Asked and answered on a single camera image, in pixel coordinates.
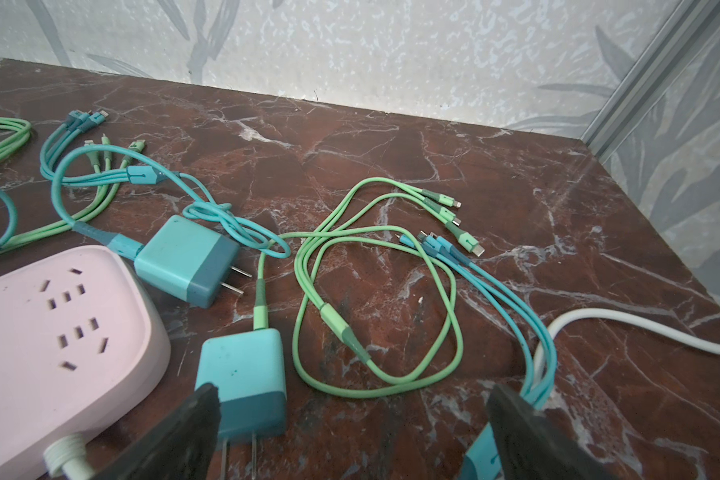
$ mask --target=tabletop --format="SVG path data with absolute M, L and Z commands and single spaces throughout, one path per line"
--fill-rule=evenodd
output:
M 70 110 L 103 109 L 113 144 L 146 141 L 145 154 L 190 173 L 235 215 L 278 233 L 314 230 L 359 180 L 394 178 L 460 200 L 462 227 L 486 252 L 479 264 L 552 321 L 585 306 L 647 316 L 720 342 L 720 308 L 578 140 L 361 110 L 308 100 L 0 60 L 0 116 L 33 125 L 0 165 L 0 187 L 19 211 L 18 232 L 58 220 L 39 173 L 44 139 Z M 66 190 L 71 209 L 93 190 Z M 390 191 L 373 185 L 350 208 Z M 125 185 L 92 225 L 146 242 L 189 197 L 175 185 Z M 0 233 L 4 228 L 0 206 Z M 445 234 L 400 199 L 361 222 Z M 0 256 L 0 275 L 74 246 L 67 232 Z M 238 265 L 255 271 L 256 252 Z M 403 395 L 347 400 L 308 387 L 291 360 L 301 301 L 292 258 L 267 263 L 270 326 L 283 338 L 288 430 L 260 441 L 260 478 L 453 478 L 485 426 L 497 382 L 519 387 L 524 361 L 499 314 L 459 282 L 464 358 L 448 378 Z M 88 445 L 101 468 L 193 390 L 203 341 L 251 329 L 255 281 L 231 282 L 204 310 L 148 288 L 170 336 L 171 358 L 152 393 Z M 316 281 L 381 368 L 400 375 L 421 360 L 445 309 L 419 258 L 365 246 L 329 251 Z M 634 327 L 583 320 L 557 337 L 560 365 L 547 416 L 619 478 L 720 478 L 720 357 Z M 379 386 L 314 308 L 300 352 L 315 377 Z M 448 364 L 446 341 L 427 372 Z M 250 447 L 230 453 L 229 478 L 250 475 Z M 218 476 L 220 456 L 210 466 Z

